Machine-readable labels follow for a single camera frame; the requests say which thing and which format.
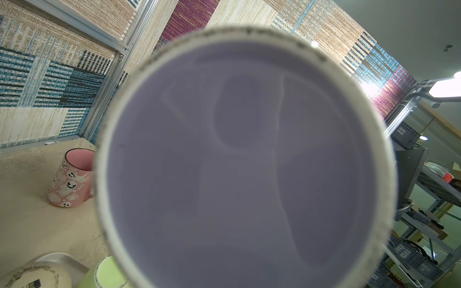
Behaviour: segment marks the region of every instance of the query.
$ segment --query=aluminum frame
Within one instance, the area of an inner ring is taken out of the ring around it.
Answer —
[[[61,21],[69,24],[75,29],[95,38],[96,40],[106,44],[110,48],[117,50],[120,53],[127,53],[130,47],[120,41],[120,39],[107,33],[105,30],[95,25],[86,18],[78,15],[73,10],[67,8],[56,0],[25,0],[32,6],[45,11],[48,14],[58,18]]]
[[[125,41],[130,47],[130,51],[126,55],[118,54],[112,63],[109,71],[106,74],[98,94],[95,97],[93,105],[90,108],[88,116],[83,123],[79,136],[89,140],[96,132],[99,120],[102,118],[107,105],[117,87],[128,61],[131,58],[131,53],[134,51],[136,45],[141,39],[149,19],[154,12],[158,0],[145,0],[136,14],[133,25],[129,29]]]

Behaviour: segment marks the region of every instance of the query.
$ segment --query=light green cup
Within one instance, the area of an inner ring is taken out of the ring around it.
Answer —
[[[91,268],[77,288],[132,288],[112,255]]]

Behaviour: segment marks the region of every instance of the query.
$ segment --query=cup rim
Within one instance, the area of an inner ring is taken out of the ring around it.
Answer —
[[[70,163],[69,160],[67,160],[67,154],[68,154],[70,151],[72,151],[72,150],[88,150],[88,151],[91,151],[91,152],[93,152],[93,153],[95,153],[95,154],[96,154],[96,151],[93,151],[93,150],[87,149],[87,148],[72,148],[71,150],[68,150],[68,151],[64,154],[64,159],[66,160],[67,163],[69,163],[70,166],[72,166],[72,167],[74,167],[74,168],[76,168],[76,169],[85,171],[85,172],[94,171],[94,169],[93,169],[93,170],[85,170],[85,169],[81,169],[81,168],[78,168],[78,167],[72,165],[72,163]]]
[[[125,275],[138,287],[156,287],[138,267],[123,246],[112,217],[107,190],[107,164],[110,143],[118,125],[119,117],[134,92],[160,67],[170,60],[193,49],[231,41],[246,41],[266,44],[292,53],[300,60],[317,68],[342,92],[352,111],[362,124],[370,151],[374,157],[376,171],[375,214],[369,233],[357,260],[352,263],[348,274],[344,275],[338,287],[352,288],[365,284],[384,253],[384,243],[388,239],[394,217],[396,202],[395,156],[389,138],[384,136],[384,124],[372,107],[369,99],[354,85],[349,75],[329,55],[315,49],[303,39],[266,27],[216,27],[192,32],[181,36],[160,48],[137,71],[127,79],[108,108],[101,126],[98,140],[100,146],[95,159],[95,190],[98,215],[105,232],[107,243],[121,264]]]

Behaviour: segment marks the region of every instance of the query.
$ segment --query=bright light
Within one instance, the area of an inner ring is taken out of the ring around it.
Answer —
[[[379,91],[379,87],[376,84],[368,84],[368,83],[363,83],[362,84],[362,89],[365,94],[368,95],[368,97],[374,97],[376,93]]]
[[[438,81],[429,90],[433,97],[460,97],[461,96],[461,77]]]

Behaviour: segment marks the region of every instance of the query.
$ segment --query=pink mug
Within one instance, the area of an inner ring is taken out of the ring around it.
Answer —
[[[93,198],[91,176],[95,152],[84,148],[67,151],[47,192],[48,200],[60,207],[75,207]]]

